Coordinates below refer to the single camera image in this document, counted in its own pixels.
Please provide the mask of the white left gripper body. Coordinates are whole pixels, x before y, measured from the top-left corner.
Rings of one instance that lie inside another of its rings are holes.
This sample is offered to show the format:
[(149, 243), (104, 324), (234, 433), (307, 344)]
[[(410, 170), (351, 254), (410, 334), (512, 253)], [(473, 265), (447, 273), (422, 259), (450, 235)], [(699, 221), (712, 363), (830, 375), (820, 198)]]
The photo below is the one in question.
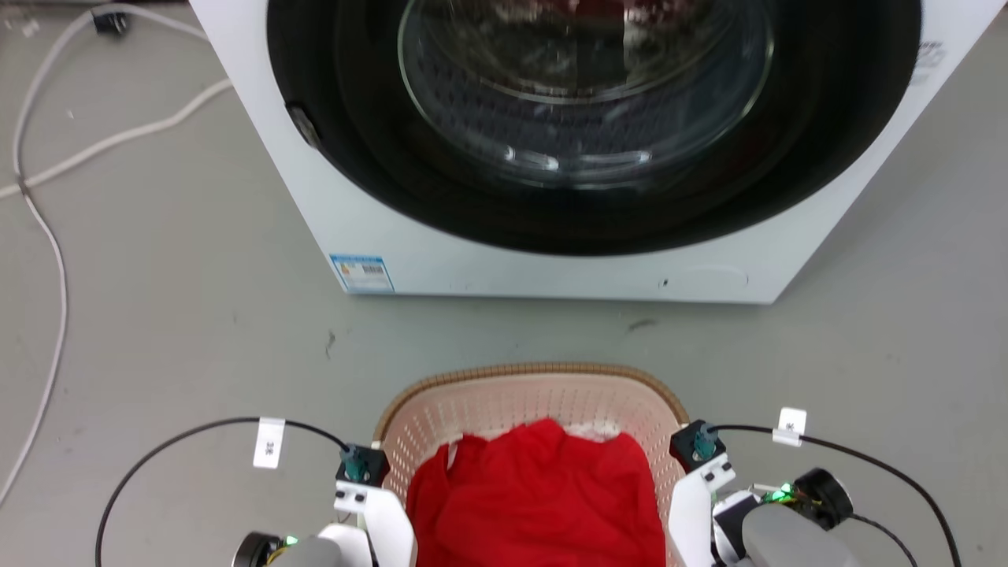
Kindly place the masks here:
[(417, 537), (398, 496), (381, 487), (338, 480), (334, 511), (357, 524), (329, 524), (317, 534), (323, 566), (414, 566)]

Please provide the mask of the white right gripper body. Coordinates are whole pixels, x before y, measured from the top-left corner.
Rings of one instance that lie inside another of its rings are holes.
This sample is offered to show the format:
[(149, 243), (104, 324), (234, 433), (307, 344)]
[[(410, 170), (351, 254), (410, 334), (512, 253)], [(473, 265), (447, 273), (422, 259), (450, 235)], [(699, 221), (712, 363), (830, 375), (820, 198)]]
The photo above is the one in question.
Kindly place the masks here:
[(667, 517), (669, 549), (680, 566), (713, 566), (713, 496), (734, 480), (729, 460), (710, 460), (674, 484)]

